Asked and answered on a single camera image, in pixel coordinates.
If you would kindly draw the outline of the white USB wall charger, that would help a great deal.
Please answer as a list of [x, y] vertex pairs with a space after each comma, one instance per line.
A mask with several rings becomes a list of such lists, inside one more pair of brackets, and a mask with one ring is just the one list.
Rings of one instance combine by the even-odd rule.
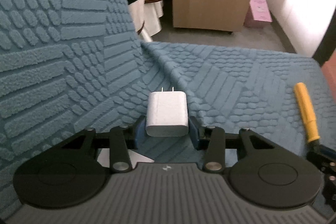
[[187, 96], [183, 91], [159, 91], [149, 94], [146, 133], [157, 138], [188, 134]]

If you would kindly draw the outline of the yellow handled screwdriver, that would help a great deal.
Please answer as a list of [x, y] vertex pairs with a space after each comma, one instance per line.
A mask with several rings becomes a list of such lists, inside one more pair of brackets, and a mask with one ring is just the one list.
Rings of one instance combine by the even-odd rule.
[[306, 129], [307, 142], [310, 144], [314, 141], [319, 141], [320, 135], [318, 132], [317, 118], [306, 85], [304, 83], [295, 84], [294, 94], [301, 113], [303, 125]]

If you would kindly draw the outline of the white paper card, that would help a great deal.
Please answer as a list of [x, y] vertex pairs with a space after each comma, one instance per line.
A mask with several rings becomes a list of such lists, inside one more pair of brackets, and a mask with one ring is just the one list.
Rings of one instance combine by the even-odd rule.
[[[103, 167], [109, 167], [109, 154], [110, 154], [110, 149], [108, 148], [103, 148], [98, 155], [97, 161], [103, 166]], [[132, 150], [128, 150], [128, 154], [130, 157], [130, 161], [132, 164], [132, 167], [134, 168], [138, 162], [154, 162], [153, 159], [150, 159], [148, 157], [145, 157], [139, 153], [136, 153]]]

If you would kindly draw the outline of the blue textured sofa cover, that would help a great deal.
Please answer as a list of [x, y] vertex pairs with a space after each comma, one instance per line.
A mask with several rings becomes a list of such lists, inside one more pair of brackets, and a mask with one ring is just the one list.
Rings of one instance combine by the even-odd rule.
[[[306, 159], [297, 83], [313, 143], [335, 150], [335, 103], [313, 59], [146, 43], [127, 0], [1, 0], [1, 223], [335, 223]], [[146, 133], [135, 148], [161, 90], [186, 93], [199, 149], [189, 132]], [[133, 168], [129, 149], [154, 162]]]

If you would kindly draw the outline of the pink cardboard box on floor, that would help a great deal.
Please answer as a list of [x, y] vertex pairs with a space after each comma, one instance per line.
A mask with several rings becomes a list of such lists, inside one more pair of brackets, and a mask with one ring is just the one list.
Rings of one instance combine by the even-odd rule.
[[272, 23], [272, 17], [266, 0], [250, 0], [244, 27], [264, 28]]

